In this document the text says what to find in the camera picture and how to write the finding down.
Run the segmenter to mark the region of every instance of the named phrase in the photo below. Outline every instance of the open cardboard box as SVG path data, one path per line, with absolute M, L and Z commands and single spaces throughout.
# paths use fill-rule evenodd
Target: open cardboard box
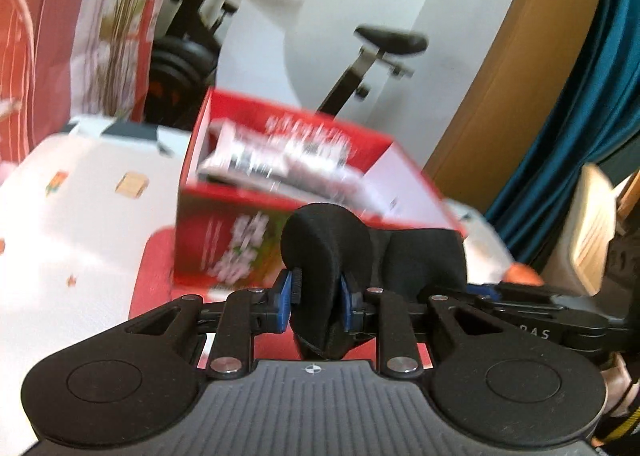
M 302 205 L 298 200 L 217 184 L 198 175 L 198 166 L 215 147 L 209 123 L 220 118 L 266 135 L 346 146 L 347 164 L 364 173 L 367 186 L 388 207 L 382 216 L 363 214 L 367 225 L 459 228 L 435 187 L 392 137 L 319 113 L 210 90 L 180 175 L 174 262 L 177 284 L 227 291 L 271 286 L 282 267 L 282 227 Z

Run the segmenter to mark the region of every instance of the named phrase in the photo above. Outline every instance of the metal screw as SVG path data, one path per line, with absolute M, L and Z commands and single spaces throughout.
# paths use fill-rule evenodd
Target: metal screw
M 211 361 L 209 367 L 216 373 L 231 375 L 242 369 L 242 362 L 235 357 L 218 357 Z
M 418 369 L 418 362 L 410 357 L 393 357 L 386 362 L 386 366 L 396 373 L 411 373 Z

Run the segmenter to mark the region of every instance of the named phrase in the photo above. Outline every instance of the teal curtain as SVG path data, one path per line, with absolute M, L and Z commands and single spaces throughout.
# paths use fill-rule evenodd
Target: teal curtain
M 615 157 L 640 131 L 639 97 L 640 0 L 600 0 L 555 108 L 486 212 L 519 262 L 544 265 L 581 166 Z

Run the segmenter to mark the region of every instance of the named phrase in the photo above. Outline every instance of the bike saddle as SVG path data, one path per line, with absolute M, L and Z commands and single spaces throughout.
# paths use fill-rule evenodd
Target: bike saddle
M 364 40 L 391 55 L 415 55 L 422 53 L 429 44 L 421 33 L 396 32 L 387 28 L 359 26 L 356 33 Z

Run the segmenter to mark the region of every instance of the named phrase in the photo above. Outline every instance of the red cloth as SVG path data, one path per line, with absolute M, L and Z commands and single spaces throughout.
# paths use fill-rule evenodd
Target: red cloth
M 131 298 L 129 318 L 136 317 L 187 293 L 197 293 L 207 299 L 206 292 L 203 292 L 200 286 L 189 288 L 174 286 L 172 283 L 174 230 L 173 228 L 158 230 L 146 242 L 136 286 Z M 424 344 L 418 344 L 418 350 L 423 365 L 430 367 L 431 361 Z M 300 360 L 291 328 L 287 328 L 287 331 L 282 335 L 271 333 L 258 335 L 254 340 L 254 357 L 256 359 Z M 369 341 L 351 350 L 344 359 L 375 360 L 376 341 Z

